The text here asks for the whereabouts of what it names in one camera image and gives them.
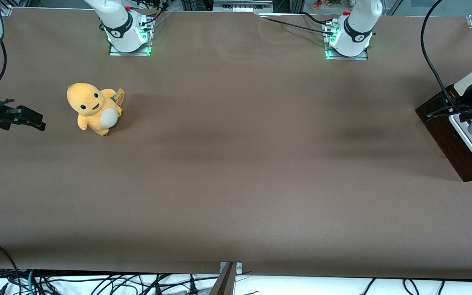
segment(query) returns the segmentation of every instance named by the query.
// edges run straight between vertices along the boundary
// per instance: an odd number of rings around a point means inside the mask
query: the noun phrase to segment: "white floor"
[[[195,278],[210,277],[212,275],[195,275]],[[84,280],[92,278],[106,278],[106,276],[93,277],[60,277],[68,280]],[[155,275],[143,275],[143,282],[150,284]],[[173,284],[189,280],[189,275],[172,275],[165,278],[161,284]],[[309,277],[268,277],[268,276],[238,276],[234,295],[248,295],[258,291],[257,295],[360,295],[371,279],[354,278],[309,278]],[[0,279],[0,288],[6,283],[5,279]],[[421,295],[436,295],[440,287],[440,281],[415,280],[418,291]],[[197,281],[196,287],[199,290],[210,288],[215,280]],[[58,292],[62,295],[89,295],[99,281],[91,282],[53,282]],[[141,286],[127,283],[129,286],[137,287],[137,290],[130,287],[120,287],[114,295],[136,295],[141,292]],[[411,284],[408,288],[414,293]],[[105,289],[101,295],[109,294],[110,287]],[[174,295],[187,291],[187,288],[178,286],[164,293],[164,295]],[[5,295],[12,295],[19,292],[19,288],[9,284]],[[369,289],[368,295],[406,295],[402,280],[399,279],[377,279]],[[445,283],[442,295],[472,295],[472,282],[448,281]]]

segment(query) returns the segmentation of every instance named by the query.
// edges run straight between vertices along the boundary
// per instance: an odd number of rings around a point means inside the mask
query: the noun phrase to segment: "mounting plate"
[[[226,262],[220,263],[220,273],[223,271]],[[241,275],[243,273],[243,263],[236,263],[236,274]]]
[[[120,52],[112,43],[110,43],[109,55],[110,56],[150,56],[152,52],[152,40],[154,39],[154,27],[156,26],[153,16],[146,16],[144,14],[139,15],[139,23],[136,29],[138,30],[139,37],[146,39],[138,49],[133,52]]]
[[[333,19],[332,22],[327,22],[326,24],[322,25],[322,29],[324,32],[332,32],[333,35],[324,35],[324,44],[325,44],[325,58],[326,59],[337,59],[337,60],[367,60],[367,49],[364,49],[361,54],[353,57],[343,56],[339,54],[335,48],[333,48],[329,43],[331,39],[336,38],[337,35],[337,24],[338,19]]]

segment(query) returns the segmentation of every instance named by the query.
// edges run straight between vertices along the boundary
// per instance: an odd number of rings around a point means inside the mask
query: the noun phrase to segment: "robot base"
[[[153,20],[154,17],[140,15],[141,22],[150,22],[144,26],[139,26],[136,28],[138,31],[140,39],[144,41],[144,43],[135,51],[133,52],[120,52],[112,45],[109,39],[110,48],[109,48],[109,55],[110,56],[150,56],[152,53],[152,40],[154,39],[154,27],[156,26],[155,21]]]
[[[339,54],[336,49],[329,45],[331,39],[336,37],[337,26],[334,24],[338,21],[337,18],[333,19],[332,22],[327,22],[325,25],[322,25],[322,30],[324,32],[332,32],[335,35],[324,35],[324,44],[325,44],[325,58],[326,59],[338,59],[338,60],[367,60],[367,49],[364,49],[363,52],[357,56],[349,57]]]

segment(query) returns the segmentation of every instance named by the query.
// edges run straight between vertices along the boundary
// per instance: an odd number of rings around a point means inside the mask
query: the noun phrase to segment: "black cable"
[[[112,289],[110,289],[110,295],[112,295],[112,293],[114,293],[116,290],[118,290],[121,286],[125,286],[125,283],[128,282],[129,280],[132,280],[133,278],[137,277],[137,275],[133,275],[131,276],[130,278],[124,280],[121,284],[119,285],[116,285],[116,286],[112,286]]]
[[[148,21],[148,22],[141,23],[141,25],[142,25],[142,26],[144,26],[144,25],[146,25],[146,24],[150,24],[150,23],[152,23],[152,22],[153,22],[153,21],[155,21],[155,20],[156,20],[156,18],[158,18],[158,17],[159,17],[159,16],[160,16],[160,15],[161,15],[161,14],[162,14],[164,11],[165,11],[165,10],[164,10],[164,9],[162,9],[162,10],[161,10],[161,11],[160,11],[160,12],[159,12],[157,15],[156,15],[156,17],[154,17],[153,19],[151,19],[151,20],[150,20],[150,21]]]
[[[317,24],[321,24],[321,25],[324,25],[326,22],[329,22],[330,20],[333,20],[333,19],[318,20],[318,19],[314,18],[312,15],[310,15],[309,13],[305,12],[305,11],[300,12],[300,14],[307,15],[313,22],[315,22]]]
[[[123,275],[117,277],[117,278],[114,278],[112,279],[112,277],[110,278],[110,282],[108,284],[105,285],[105,287],[103,287],[98,293],[96,293],[96,295],[99,295],[101,292],[103,292],[109,285],[112,285],[112,287],[114,288],[114,282],[123,278]]]
[[[112,276],[109,276],[109,277],[106,278],[105,280],[101,281],[101,282],[94,288],[94,290],[92,290],[92,292],[90,292],[90,295],[93,295],[94,292],[101,286],[101,284],[105,283],[106,280],[111,279],[111,278],[112,278]]]
[[[6,62],[7,62],[6,48],[5,48],[5,43],[3,43],[3,41],[1,41],[1,49],[3,50],[3,68],[1,69],[1,73],[0,73],[0,81],[3,78],[3,75],[5,75]]]
[[[1,47],[3,49],[3,54],[5,56],[5,63],[3,65],[3,70],[1,71],[1,75],[0,75],[0,80],[1,80],[1,77],[2,75],[5,73],[5,68],[6,68],[6,50],[5,50],[5,45],[3,45],[3,42],[1,42]],[[12,259],[12,257],[10,257],[10,254],[8,254],[8,252],[6,252],[6,250],[3,249],[3,247],[0,246],[0,251],[3,252],[3,254],[5,254],[5,256],[7,256],[8,260],[10,261],[10,263],[12,263],[12,267],[14,268],[14,272],[17,276],[17,280],[19,282],[19,295],[21,295],[21,293],[23,292],[23,290],[21,289],[22,286],[21,286],[21,281],[19,279],[19,273],[17,271],[17,266],[16,266],[16,263],[14,262],[14,260]]]
[[[202,281],[202,280],[214,280],[214,279],[217,279],[218,277],[207,277],[207,278],[199,278],[199,279],[194,279],[195,281]],[[161,287],[167,287],[165,289],[162,289],[161,291],[157,292],[155,295],[161,295],[163,294],[163,292],[165,292],[166,290],[170,289],[170,288],[174,288],[174,287],[178,287],[178,286],[184,286],[185,288],[187,288],[187,286],[185,284],[187,283],[190,283],[191,281],[188,280],[188,281],[184,281],[184,282],[179,282],[179,283],[175,283],[175,284],[160,284]]]
[[[279,3],[278,7],[276,8],[275,11],[273,11],[273,13],[278,12],[278,9],[281,7],[281,5],[283,4],[283,2],[285,2],[285,0],[282,0],[282,1]]]
[[[413,294],[409,291],[409,289],[407,288],[407,286],[405,285],[405,282],[407,281],[410,281],[411,284],[413,284],[413,287],[414,287],[414,290],[416,291],[416,294]],[[414,284],[413,280],[410,280],[410,279],[404,279],[402,280],[402,283],[403,283],[403,288],[405,289],[405,291],[407,291],[407,293],[409,295],[420,295],[420,292],[418,292],[418,288],[416,287],[416,284]]]
[[[41,284],[38,284],[36,280],[32,280],[32,284],[34,285],[34,289],[37,290],[37,293],[39,293],[40,295],[45,295],[45,292],[43,291]]]
[[[442,280],[442,283],[440,284],[440,289],[438,289],[438,295],[442,295],[442,290],[444,289],[445,281]]]
[[[194,283],[194,277],[193,277],[193,274],[191,273],[191,287],[189,288],[190,292],[189,294],[190,295],[198,295],[198,288],[196,287],[196,284]]]
[[[302,26],[298,26],[298,25],[294,25],[294,24],[289,24],[289,23],[286,23],[286,22],[282,22],[281,20],[276,20],[276,19],[271,19],[271,18],[265,18],[266,20],[270,20],[271,22],[275,22],[275,23],[279,23],[279,24],[284,24],[284,25],[287,25],[287,26],[292,26],[292,27],[295,27],[295,28],[300,28],[300,29],[304,29],[304,30],[308,30],[308,31],[313,31],[313,32],[319,32],[319,33],[322,33],[322,34],[326,34],[326,35],[333,35],[333,33],[331,32],[324,32],[322,30],[316,30],[316,29],[311,29],[311,28],[307,28],[307,27],[302,27]]]
[[[3,285],[3,287],[0,289],[0,295],[5,295],[5,291],[7,287],[8,287],[8,283]]]
[[[11,278],[7,278],[7,281],[11,284],[14,284],[16,286],[19,286],[20,290],[21,288],[23,288],[23,290],[27,291],[27,292],[30,292],[30,290],[28,289],[28,286],[25,286],[24,284],[21,284],[21,282],[15,282],[13,279]]]
[[[123,287],[129,287],[129,288],[134,288],[136,290],[136,295],[139,295],[139,292],[137,290],[137,288],[135,286],[130,286],[130,285],[123,285]]]
[[[425,15],[424,23],[422,24],[422,30],[420,31],[420,45],[422,47],[422,54],[424,55],[424,58],[425,58],[425,61],[427,62],[427,65],[429,65],[429,68],[431,69],[431,71],[433,71],[433,74],[436,78],[436,81],[440,85],[440,88],[442,88],[442,91],[444,92],[445,99],[447,99],[447,101],[449,102],[451,107],[453,107],[453,109],[456,110],[459,113],[463,113],[463,114],[466,114],[466,115],[472,117],[471,113],[466,112],[466,111],[462,111],[457,106],[455,106],[455,103],[453,102],[453,99],[451,99],[451,96],[449,95],[447,89],[445,88],[444,83],[442,82],[442,79],[440,79],[440,75],[438,75],[438,72],[434,68],[433,64],[431,63],[431,60],[429,59],[429,56],[427,55],[427,52],[425,51],[425,45],[424,45],[425,25],[427,25],[427,20],[431,16],[431,13],[433,13],[436,6],[438,6],[438,4],[440,4],[440,2],[442,2],[442,1],[443,0],[438,0],[437,2],[435,2],[435,4],[433,4],[433,6],[431,6],[431,9],[429,9],[427,14]]]
[[[369,289],[371,288],[371,285],[373,284],[374,280],[376,280],[376,278],[373,278],[371,280],[371,282],[369,282],[369,284],[367,284],[367,287],[365,288],[365,290],[363,290],[363,293],[361,293],[360,295],[366,295],[367,292],[369,292]]]
[[[45,276],[40,276],[41,278],[43,278],[43,280],[45,281],[45,285],[47,285],[48,288],[50,288],[50,290],[52,292],[49,292],[50,294],[59,294],[58,291],[56,290],[56,287],[54,287],[54,285],[52,285],[50,283],[50,281],[47,280],[47,278],[45,278]]]
[[[92,281],[103,281],[108,279],[88,279],[88,280],[67,280],[67,279],[55,279],[55,280],[48,280],[51,282],[72,282],[72,283],[81,283],[81,282],[92,282]]]
[[[159,275],[156,276],[156,279],[154,280],[154,282],[152,282],[152,284],[150,284],[150,286],[148,286],[147,289],[145,289],[144,291],[142,291],[142,295],[147,295],[150,290],[152,290],[152,288],[161,280],[163,280],[164,278],[168,277],[170,275],[166,274],[166,275],[162,275],[161,277]]]

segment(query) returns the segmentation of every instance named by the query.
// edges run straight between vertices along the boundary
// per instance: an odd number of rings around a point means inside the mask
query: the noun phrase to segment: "cable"
[[[367,287],[365,288],[365,290],[363,290],[363,293],[361,293],[360,295],[366,295],[367,292],[369,292],[369,289],[371,288],[371,285],[373,284],[374,280],[376,280],[376,278],[373,278],[371,280],[371,282],[369,282],[369,284],[367,284]]]
[[[196,287],[196,284],[194,283],[194,277],[193,274],[191,273],[191,287],[189,288],[190,292],[189,295],[198,295],[198,288]]]
[[[30,270],[30,272],[28,273],[28,290],[29,290],[29,294],[30,295],[36,295],[34,293],[34,290],[32,289],[32,273],[34,272],[34,270]]]
[[[283,2],[285,2],[285,0],[282,0],[282,1],[279,3],[278,7],[276,8],[275,11],[273,11],[273,13],[275,13],[275,12],[278,11],[278,9],[281,7],[281,5],[283,4]]]
[[[43,290],[43,286],[41,285],[41,278],[39,279],[39,284],[36,280],[32,280],[32,284],[34,285],[34,289],[38,290],[40,295],[45,295],[45,290]]]
[[[94,290],[92,290],[92,292],[90,292],[90,295],[93,295],[94,292],[101,286],[101,284],[105,283],[105,280],[101,281],[101,282],[94,288]]]
[[[413,294],[409,291],[409,289],[407,288],[407,286],[405,285],[405,282],[406,281],[410,281],[411,284],[413,284],[413,287],[414,287],[414,290],[416,291],[416,294]],[[410,280],[410,279],[404,279],[402,280],[402,283],[403,283],[403,288],[405,289],[405,291],[407,291],[407,293],[409,295],[420,295],[420,292],[418,292],[418,288],[416,287],[416,284],[414,284],[413,280]]]
[[[445,281],[442,280],[442,283],[440,284],[440,289],[438,289],[438,295],[442,295],[442,290],[444,289]]]
[[[420,31],[420,45],[422,47],[422,54],[424,55],[424,58],[425,58],[425,61],[427,62],[427,65],[429,65],[429,68],[431,69],[431,71],[433,71],[433,75],[435,76],[436,81],[440,85],[440,88],[442,88],[442,92],[444,92],[445,99],[447,99],[447,101],[449,102],[451,107],[453,107],[453,109],[456,110],[459,113],[463,113],[463,114],[466,114],[466,115],[472,117],[471,113],[466,112],[466,111],[462,111],[457,106],[455,106],[455,103],[453,102],[453,99],[451,99],[451,96],[449,95],[447,89],[445,88],[444,83],[442,82],[442,79],[440,79],[440,75],[438,75],[438,72],[434,68],[433,64],[431,63],[431,60],[429,59],[429,56],[427,55],[427,52],[425,51],[424,32],[425,32],[425,26],[427,25],[427,20],[429,20],[429,17],[431,16],[431,13],[433,13],[436,6],[438,6],[438,4],[440,4],[440,2],[442,2],[442,1],[443,0],[438,0],[437,2],[435,2],[435,4],[433,4],[433,6],[431,6],[431,9],[429,9],[427,14],[425,15],[424,23],[422,24],[422,30]]]
[[[164,278],[168,277],[170,275],[162,275],[161,277],[159,277],[159,275],[156,277],[156,280],[154,280],[154,282],[152,282],[152,284],[150,284],[150,286],[148,286],[147,289],[145,289],[144,291],[142,291],[142,295],[147,295],[150,290],[152,289],[152,287],[154,287],[159,281],[163,280]]]
[[[279,23],[279,24],[284,24],[284,25],[287,25],[287,26],[295,27],[295,28],[300,28],[300,29],[304,29],[304,30],[308,30],[308,31],[313,31],[313,32],[319,32],[319,33],[326,34],[326,35],[333,35],[333,33],[331,33],[331,32],[324,32],[324,31],[322,31],[322,30],[316,30],[316,29],[306,28],[306,27],[302,27],[302,26],[298,26],[298,25],[294,25],[294,24],[289,24],[289,23],[286,23],[286,22],[282,22],[281,20],[270,19],[270,18],[265,18],[265,19],[266,19],[266,20],[270,20],[271,22],[275,22],[275,23]]]
[[[125,283],[128,282],[129,280],[132,280],[133,278],[137,277],[137,275],[133,275],[131,276],[130,278],[124,280],[121,284],[119,285],[116,285],[116,286],[112,286],[112,289],[110,289],[110,294],[112,295],[112,293],[114,293],[116,290],[120,289],[121,286],[125,286]]]
[[[3,287],[0,289],[0,295],[5,295],[5,291],[7,287],[8,287],[8,283],[3,285]]]
[[[1,42],[1,46],[3,48],[3,52],[4,52],[4,56],[5,56],[5,64],[3,66],[3,71],[2,73],[5,73],[5,67],[6,67],[6,50],[5,50],[5,47],[3,45],[3,42]],[[12,259],[12,257],[10,257],[10,255],[8,254],[8,252],[6,252],[6,250],[3,249],[3,247],[0,246],[0,251],[3,252],[3,254],[5,254],[5,256],[7,256],[8,260],[10,261],[10,263],[12,263],[12,267],[14,268],[14,272],[17,276],[17,280],[19,281],[19,273],[17,271],[17,266],[16,266],[16,263],[14,262],[14,260]],[[23,293],[23,290],[21,289],[21,283],[19,284],[19,295],[21,295]]]
[[[312,15],[310,15],[309,13],[305,12],[305,11],[300,12],[300,14],[307,15],[313,22],[315,22],[317,24],[321,24],[321,25],[324,25],[326,22],[329,22],[330,20],[333,20],[333,19],[318,20],[318,19],[314,18]]]
[[[156,17],[154,17],[153,19],[151,19],[148,22],[141,23],[141,25],[144,26],[146,24],[150,24],[150,23],[154,22],[156,20],[156,18],[158,18],[164,11],[167,10],[167,8],[169,7],[169,4],[167,2],[165,2],[165,3],[163,3],[162,7],[163,8],[161,8],[161,11],[156,15]]]
[[[1,41],[1,49],[3,50],[3,68],[1,69],[1,73],[0,73],[0,81],[3,75],[5,75],[6,62],[7,62],[6,48],[5,48],[5,43],[3,43],[3,41]]]
[[[96,293],[96,295],[99,295],[101,292],[103,292],[109,285],[112,285],[112,287],[114,288],[114,282],[119,280],[120,278],[122,278],[122,276],[119,276],[115,279],[112,279],[112,277],[110,278],[110,282],[108,284],[105,285],[105,287],[103,287],[103,289],[101,289],[98,293]]]

